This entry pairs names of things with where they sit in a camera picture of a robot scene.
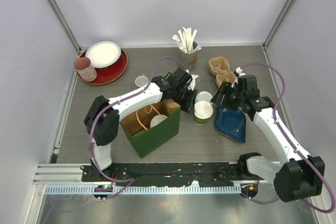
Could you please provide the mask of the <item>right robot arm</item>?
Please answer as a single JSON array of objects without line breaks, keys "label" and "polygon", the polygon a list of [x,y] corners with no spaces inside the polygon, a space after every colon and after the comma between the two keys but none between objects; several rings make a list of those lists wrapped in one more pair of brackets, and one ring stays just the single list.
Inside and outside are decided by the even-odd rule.
[{"label": "right robot arm", "polygon": [[223,82],[211,102],[234,111],[241,109],[246,113],[264,133],[280,161],[275,164],[259,153],[243,154],[238,160],[239,177],[250,179],[256,175],[266,180],[274,186],[283,202],[321,194],[324,161],[319,156],[311,156],[296,141],[271,99],[260,95],[255,76],[239,76],[236,83]]}]

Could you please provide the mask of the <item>white paper plate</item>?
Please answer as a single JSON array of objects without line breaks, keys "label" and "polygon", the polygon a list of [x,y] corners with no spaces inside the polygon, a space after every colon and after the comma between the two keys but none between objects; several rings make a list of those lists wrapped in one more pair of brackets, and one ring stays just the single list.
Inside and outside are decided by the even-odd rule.
[{"label": "white paper plate", "polygon": [[100,41],[86,51],[86,58],[95,68],[106,68],[116,63],[121,56],[121,48],[112,41]]}]

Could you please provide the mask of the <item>white wrapped straws bundle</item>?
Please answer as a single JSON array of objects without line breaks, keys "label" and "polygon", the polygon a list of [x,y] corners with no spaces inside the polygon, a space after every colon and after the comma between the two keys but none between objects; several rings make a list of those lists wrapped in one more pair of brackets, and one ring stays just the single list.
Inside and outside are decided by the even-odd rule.
[{"label": "white wrapped straws bundle", "polygon": [[176,42],[178,49],[187,55],[198,52],[202,49],[200,45],[196,45],[195,37],[198,30],[189,28],[182,28],[183,30],[178,30],[177,35],[173,35],[172,39]]}]

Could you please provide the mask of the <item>grey straw holder cup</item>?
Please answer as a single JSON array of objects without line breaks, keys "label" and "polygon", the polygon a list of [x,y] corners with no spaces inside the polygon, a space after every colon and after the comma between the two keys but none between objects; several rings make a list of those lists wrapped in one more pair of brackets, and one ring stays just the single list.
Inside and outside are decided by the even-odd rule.
[{"label": "grey straw holder cup", "polygon": [[197,62],[198,51],[191,54],[185,54],[182,50],[178,49],[177,59],[183,64],[183,66],[192,72],[195,70]]}]

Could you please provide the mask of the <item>white cup lid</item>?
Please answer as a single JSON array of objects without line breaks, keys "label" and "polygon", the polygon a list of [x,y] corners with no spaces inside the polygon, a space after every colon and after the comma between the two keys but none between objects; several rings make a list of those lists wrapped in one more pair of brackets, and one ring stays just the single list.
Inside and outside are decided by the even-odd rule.
[{"label": "white cup lid", "polygon": [[194,104],[194,114],[199,119],[208,119],[213,114],[213,106],[207,101],[199,101]]},{"label": "white cup lid", "polygon": [[166,115],[158,114],[154,116],[150,122],[150,128],[153,128],[167,119]]}]

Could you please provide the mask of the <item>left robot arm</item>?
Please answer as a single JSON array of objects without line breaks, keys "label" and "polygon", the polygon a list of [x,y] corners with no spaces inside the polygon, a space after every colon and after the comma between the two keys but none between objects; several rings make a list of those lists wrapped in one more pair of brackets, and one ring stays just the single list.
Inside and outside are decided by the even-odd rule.
[{"label": "left robot arm", "polygon": [[119,180],[111,177],[111,143],[118,135],[120,121],[143,107],[164,100],[172,100],[180,105],[182,111],[194,113],[198,79],[198,75],[177,68],[166,77],[153,77],[146,85],[127,94],[110,99],[102,95],[96,97],[84,120],[94,176],[102,182],[134,181],[132,178]]}]

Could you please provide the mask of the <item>stack of white lids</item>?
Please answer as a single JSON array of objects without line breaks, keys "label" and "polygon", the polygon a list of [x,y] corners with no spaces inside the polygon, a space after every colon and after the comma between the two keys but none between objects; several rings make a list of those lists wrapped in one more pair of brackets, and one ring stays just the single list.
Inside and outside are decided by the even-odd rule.
[{"label": "stack of white lids", "polygon": [[207,91],[201,91],[197,94],[195,98],[195,102],[206,101],[211,103],[211,99],[213,98],[212,94]]}]

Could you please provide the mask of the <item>blue leaf-shaped dish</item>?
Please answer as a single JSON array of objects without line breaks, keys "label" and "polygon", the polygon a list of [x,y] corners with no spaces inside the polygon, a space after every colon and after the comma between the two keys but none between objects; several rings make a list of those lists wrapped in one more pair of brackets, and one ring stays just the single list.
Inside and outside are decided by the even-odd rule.
[{"label": "blue leaf-shaped dish", "polygon": [[240,143],[246,143],[246,117],[238,109],[233,110],[222,106],[215,109],[214,128],[220,134]]}]

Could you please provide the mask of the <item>green paper bag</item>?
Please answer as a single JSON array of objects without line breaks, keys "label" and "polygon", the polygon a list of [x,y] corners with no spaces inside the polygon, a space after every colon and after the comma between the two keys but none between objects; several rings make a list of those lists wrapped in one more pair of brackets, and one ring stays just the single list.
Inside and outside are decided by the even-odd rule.
[{"label": "green paper bag", "polygon": [[[166,115],[167,119],[150,128],[152,118],[158,114]],[[144,158],[179,133],[180,114],[179,104],[164,100],[142,107],[120,124],[134,150]]]}]

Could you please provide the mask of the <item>cardboard cup carrier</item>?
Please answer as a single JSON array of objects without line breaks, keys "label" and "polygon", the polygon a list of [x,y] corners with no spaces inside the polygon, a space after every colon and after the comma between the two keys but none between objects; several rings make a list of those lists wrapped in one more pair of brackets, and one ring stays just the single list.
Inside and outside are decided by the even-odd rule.
[{"label": "cardboard cup carrier", "polygon": [[208,68],[212,75],[215,76],[215,83],[218,88],[223,82],[234,83],[236,77],[230,70],[230,64],[224,57],[214,57],[208,61]]}]

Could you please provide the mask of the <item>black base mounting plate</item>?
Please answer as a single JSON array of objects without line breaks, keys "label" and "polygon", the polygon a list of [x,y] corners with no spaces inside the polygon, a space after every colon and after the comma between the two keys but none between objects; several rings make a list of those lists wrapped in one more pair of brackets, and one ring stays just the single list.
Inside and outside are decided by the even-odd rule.
[{"label": "black base mounting plate", "polygon": [[133,187],[188,187],[198,181],[201,187],[231,186],[236,180],[261,180],[243,173],[236,163],[113,163],[103,171],[124,187],[134,179]]}]

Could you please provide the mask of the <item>floral pink tumbler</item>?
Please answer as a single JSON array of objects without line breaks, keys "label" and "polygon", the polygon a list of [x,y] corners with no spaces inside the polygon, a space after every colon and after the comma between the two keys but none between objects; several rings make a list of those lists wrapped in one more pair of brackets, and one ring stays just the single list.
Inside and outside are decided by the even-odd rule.
[{"label": "floral pink tumbler", "polygon": [[92,82],[97,78],[97,72],[89,58],[78,57],[74,62],[74,68],[79,77],[85,82]]}]

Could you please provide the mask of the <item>red round tray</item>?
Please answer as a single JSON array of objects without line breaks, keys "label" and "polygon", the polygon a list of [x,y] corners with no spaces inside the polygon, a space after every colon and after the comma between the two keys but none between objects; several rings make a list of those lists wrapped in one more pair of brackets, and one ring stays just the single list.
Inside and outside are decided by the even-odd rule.
[{"label": "red round tray", "polygon": [[81,81],[87,84],[94,86],[102,86],[110,84],[119,79],[124,74],[127,66],[128,66],[128,56],[122,49],[121,56],[113,65],[110,65],[105,68],[96,68],[97,77],[93,81],[91,82],[84,81],[82,77],[79,75],[79,73],[76,72],[76,74]]}]

